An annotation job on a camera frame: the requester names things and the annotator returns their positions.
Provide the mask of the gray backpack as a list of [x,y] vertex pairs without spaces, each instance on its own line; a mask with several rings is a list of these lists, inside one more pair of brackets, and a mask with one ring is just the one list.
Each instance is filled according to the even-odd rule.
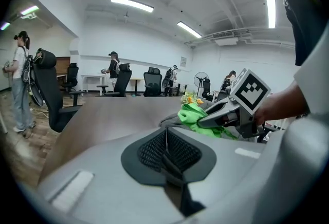
[[[200,105],[200,108],[202,108],[203,110],[206,110],[209,107],[211,107],[212,105],[214,105],[214,103],[205,100],[204,103],[202,103]],[[192,131],[191,128],[182,124],[177,113],[171,114],[171,115],[165,117],[164,119],[162,119],[159,123],[159,127],[179,127],[179,128],[183,128],[183,129]],[[255,138],[255,137],[246,138],[246,139],[243,138],[242,135],[239,134],[239,132],[235,129],[234,126],[222,127],[221,129],[219,129],[219,131],[217,133],[214,132],[214,136],[218,137],[218,138],[223,138],[223,139],[232,139],[232,140],[246,141],[246,142],[252,142],[252,143],[257,142],[257,138]]]

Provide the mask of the white table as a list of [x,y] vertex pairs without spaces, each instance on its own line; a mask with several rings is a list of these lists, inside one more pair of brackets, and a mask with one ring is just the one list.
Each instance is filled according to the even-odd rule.
[[80,75],[80,81],[81,81],[81,90],[88,93],[88,80],[94,79],[98,81],[98,84],[96,84],[96,89],[99,90],[99,96],[103,95],[103,91],[101,87],[98,87],[98,85],[105,85],[105,74],[102,73],[95,73],[95,74],[81,74]]

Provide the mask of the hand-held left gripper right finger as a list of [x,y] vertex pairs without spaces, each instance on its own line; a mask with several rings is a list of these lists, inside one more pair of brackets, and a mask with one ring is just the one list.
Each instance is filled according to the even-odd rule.
[[167,176],[177,177],[181,191],[167,223],[253,224],[257,190],[245,181],[264,148],[168,128]]

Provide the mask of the white ceiling air conditioner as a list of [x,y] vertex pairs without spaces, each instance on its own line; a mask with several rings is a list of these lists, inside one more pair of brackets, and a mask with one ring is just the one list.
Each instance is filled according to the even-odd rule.
[[230,45],[236,45],[239,39],[234,35],[233,31],[226,31],[221,33],[214,33],[212,35],[213,40],[219,45],[219,46],[230,46]]

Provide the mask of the person's right hand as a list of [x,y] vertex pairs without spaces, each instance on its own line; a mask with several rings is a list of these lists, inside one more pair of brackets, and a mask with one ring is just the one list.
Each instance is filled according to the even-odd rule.
[[254,114],[254,121],[256,125],[261,125],[265,121],[272,119],[275,112],[276,99],[268,97],[257,109]]

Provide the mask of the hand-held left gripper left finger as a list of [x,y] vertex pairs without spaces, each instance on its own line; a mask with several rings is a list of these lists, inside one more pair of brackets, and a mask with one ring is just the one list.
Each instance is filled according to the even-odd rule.
[[123,168],[131,143],[156,129],[97,144],[49,174],[38,193],[69,222],[175,224],[184,219],[161,186],[138,183]]

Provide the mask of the artificial yellow flower bouquet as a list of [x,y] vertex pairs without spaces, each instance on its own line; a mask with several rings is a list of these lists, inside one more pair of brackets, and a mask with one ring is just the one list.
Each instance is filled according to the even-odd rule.
[[180,99],[182,104],[192,104],[196,103],[197,105],[203,104],[203,100],[197,97],[195,92],[185,91]]

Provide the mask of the person's right forearm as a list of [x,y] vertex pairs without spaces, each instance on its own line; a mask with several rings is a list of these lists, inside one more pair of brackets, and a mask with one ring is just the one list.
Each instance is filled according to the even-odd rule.
[[308,104],[297,82],[293,82],[285,90],[271,95],[268,99],[266,120],[296,117],[308,112]]

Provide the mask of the person's black shirt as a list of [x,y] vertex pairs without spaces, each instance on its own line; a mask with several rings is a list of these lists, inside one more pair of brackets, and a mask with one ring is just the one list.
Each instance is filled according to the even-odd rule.
[[302,66],[320,40],[326,20],[320,0],[283,0],[295,39],[295,65]]

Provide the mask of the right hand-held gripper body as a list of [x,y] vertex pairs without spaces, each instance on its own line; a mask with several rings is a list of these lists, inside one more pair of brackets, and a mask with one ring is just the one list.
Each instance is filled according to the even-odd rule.
[[263,126],[256,125],[254,114],[270,92],[269,86],[250,69],[244,68],[232,82],[228,99],[234,110],[230,113],[237,117],[234,126],[243,138],[264,133]]

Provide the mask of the pale yellow pedestal table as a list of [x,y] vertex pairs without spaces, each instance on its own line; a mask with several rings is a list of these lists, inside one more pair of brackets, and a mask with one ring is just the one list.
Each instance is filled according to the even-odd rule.
[[138,92],[138,82],[143,81],[144,79],[141,78],[130,78],[130,81],[134,83],[134,91],[133,95],[136,97],[140,96],[140,93]]

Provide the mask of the black standing fan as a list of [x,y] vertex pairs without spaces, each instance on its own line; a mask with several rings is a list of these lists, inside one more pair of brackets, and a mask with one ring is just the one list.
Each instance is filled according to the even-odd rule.
[[194,78],[194,85],[197,87],[197,96],[200,96],[204,91],[204,82],[208,79],[208,75],[205,72],[198,72]]

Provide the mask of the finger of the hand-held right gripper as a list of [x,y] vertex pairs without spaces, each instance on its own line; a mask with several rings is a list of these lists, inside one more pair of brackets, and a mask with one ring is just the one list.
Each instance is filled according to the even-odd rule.
[[233,126],[239,121],[239,106],[223,107],[222,109],[209,114],[198,120],[197,124],[201,128],[215,128]]
[[209,108],[205,110],[206,114],[211,115],[214,113],[226,114],[232,110],[232,102],[229,98],[221,99],[216,103],[213,103]]

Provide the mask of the light wood table black legs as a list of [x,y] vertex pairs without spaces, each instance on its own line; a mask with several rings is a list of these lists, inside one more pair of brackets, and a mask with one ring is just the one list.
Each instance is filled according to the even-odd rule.
[[181,84],[181,83],[178,83],[178,85],[176,86],[176,93],[175,95],[178,97],[178,96],[182,96],[185,91],[187,90],[187,88],[191,86],[191,84]]

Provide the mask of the green cloth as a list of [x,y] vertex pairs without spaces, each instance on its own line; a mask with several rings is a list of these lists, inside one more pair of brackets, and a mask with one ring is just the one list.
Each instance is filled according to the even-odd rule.
[[229,139],[237,140],[238,137],[233,135],[229,130],[223,126],[211,127],[211,128],[202,128],[197,124],[201,118],[207,116],[206,112],[200,108],[196,103],[185,103],[181,106],[180,111],[177,113],[177,116],[181,123],[191,129],[193,132],[198,134],[203,134],[213,138],[221,138],[226,135]]

